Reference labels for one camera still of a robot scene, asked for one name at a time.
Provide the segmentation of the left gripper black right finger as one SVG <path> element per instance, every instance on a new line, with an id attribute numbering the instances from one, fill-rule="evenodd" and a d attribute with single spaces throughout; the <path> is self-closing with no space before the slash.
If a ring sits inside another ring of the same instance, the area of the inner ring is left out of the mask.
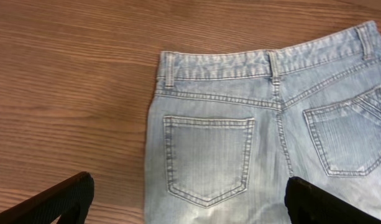
<path id="1" fill-rule="evenodd" d="M 381 224 L 375 218 L 300 177 L 291 177 L 285 206 L 292 224 Z"/>

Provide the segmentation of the light blue denim shorts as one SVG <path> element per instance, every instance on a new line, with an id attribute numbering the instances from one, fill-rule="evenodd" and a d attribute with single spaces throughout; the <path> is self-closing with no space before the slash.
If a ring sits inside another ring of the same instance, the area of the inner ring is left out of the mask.
<path id="1" fill-rule="evenodd" d="M 298 176 L 381 220 L 374 21 L 275 50 L 160 54 L 146 223 L 289 223 Z"/>

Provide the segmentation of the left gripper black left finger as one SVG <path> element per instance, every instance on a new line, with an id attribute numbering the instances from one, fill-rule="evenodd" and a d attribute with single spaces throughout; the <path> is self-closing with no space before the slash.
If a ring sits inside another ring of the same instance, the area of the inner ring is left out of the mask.
<path id="1" fill-rule="evenodd" d="M 94 180 L 80 172 L 0 213 L 0 224 L 84 224 L 94 198 Z"/>

